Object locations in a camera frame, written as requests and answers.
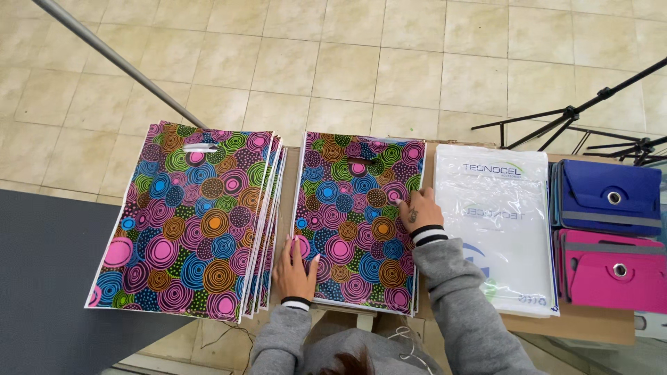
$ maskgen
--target stack of bags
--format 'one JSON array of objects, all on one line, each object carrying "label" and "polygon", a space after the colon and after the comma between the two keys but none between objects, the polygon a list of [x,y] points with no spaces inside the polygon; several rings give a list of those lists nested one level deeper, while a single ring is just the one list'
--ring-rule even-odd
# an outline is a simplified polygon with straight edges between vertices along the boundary
[{"label": "stack of bags", "polygon": [[658,169],[563,160],[551,166],[559,295],[575,305],[667,313]]},{"label": "stack of bags", "polygon": [[151,125],[85,307],[266,309],[286,154],[270,131]]},{"label": "stack of bags", "polygon": [[436,203],[445,231],[463,239],[487,299],[506,314],[559,316],[547,205],[547,155],[439,145]]},{"label": "stack of bags", "polygon": [[397,199],[422,186],[425,141],[307,132],[293,235],[305,268],[321,254],[315,302],[413,316],[414,244]]}]

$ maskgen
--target metal grommet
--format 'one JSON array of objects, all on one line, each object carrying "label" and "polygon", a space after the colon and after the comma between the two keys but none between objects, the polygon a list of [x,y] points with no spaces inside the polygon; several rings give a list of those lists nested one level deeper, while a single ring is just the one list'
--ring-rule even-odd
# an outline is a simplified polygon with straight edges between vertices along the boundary
[{"label": "metal grommet", "polygon": [[622,278],[623,276],[628,274],[628,269],[625,267],[625,264],[623,263],[614,264],[614,274],[619,278]]},{"label": "metal grommet", "polygon": [[607,200],[613,205],[617,205],[621,202],[621,195],[617,192],[611,192],[607,194]]}]

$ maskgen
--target woman's left hand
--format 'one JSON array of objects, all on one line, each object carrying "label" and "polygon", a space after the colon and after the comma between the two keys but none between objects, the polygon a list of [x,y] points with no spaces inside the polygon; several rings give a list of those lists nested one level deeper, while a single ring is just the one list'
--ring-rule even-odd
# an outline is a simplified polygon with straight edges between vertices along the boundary
[{"label": "woman's left hand", "polygon": [[299,243],[300,241],[295,241],[295,245],[292,247],[292,240],[289,235],[287,236],[278,264],[273,268],[273,282],[278,286],[281,298],[301,297],[312,301],[315,297],[319,254],[310,262],[310,269],[308,275],[306,275],[301,260]]}]

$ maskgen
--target white cable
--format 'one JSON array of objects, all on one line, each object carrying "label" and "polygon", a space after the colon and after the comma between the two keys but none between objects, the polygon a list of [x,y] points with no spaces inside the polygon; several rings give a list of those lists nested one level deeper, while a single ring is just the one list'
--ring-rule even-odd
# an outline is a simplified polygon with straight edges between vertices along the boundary
[{"label": "white cable", "polygon": [[[396,328],[396,333],[395,334],[393,334],[393,335],[391,335],[387,338],[394,338],[396,336],[401,336],[401,337],[407,338],[408,340],[412,341],[412,338],[407,337],[406,335],[404,335],[404,334],[407,334],[408,332],[410,332],[410,327],[400,326],[399,328]],[[402,360],[407,360],[410,357],[417,358],[419,360],[419,362],[421,362],[424,366],[426,366],[426,370],[428,370],[428,373],[430,375],[433,375],[433,372],[431,371],[431,368],[426,364],[426,362],[424,362],[424,360],[422,360],[421,358],[414,355],[413,354],[414,352],[415,352],[415,343],[414,343],[414,341],[412,341],[412,350],[410,350],[410,354],[400,354],[399,353],[398,358],[401,358]]]}]

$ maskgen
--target gray sweatshirt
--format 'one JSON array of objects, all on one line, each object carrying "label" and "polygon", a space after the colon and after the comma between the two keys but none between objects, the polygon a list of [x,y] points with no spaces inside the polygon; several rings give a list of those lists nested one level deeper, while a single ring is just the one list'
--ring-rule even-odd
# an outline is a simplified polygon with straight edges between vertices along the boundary
[{"label": "gray sweatshirt", "polygon": [[[445,338],[445,353],[454,374],[544,374],[535,369],[521,343],[505,329],[500,315],[480,290],[485,277],[465,260],[460,238],[430,242],[413,252],[414,262],[427,278],[434,316]],[[303,347],[310,331],[310,314],[278,306],[271,313],[251,354],[251,374],[319,374],[337,368],[334,355],[357,354],[365,345],[376,374],[426,374],[426,366],[414,356],[406,338],[387,339],[349,329]],[[435,360],[414,349],[434,374],[443,374]]]}]

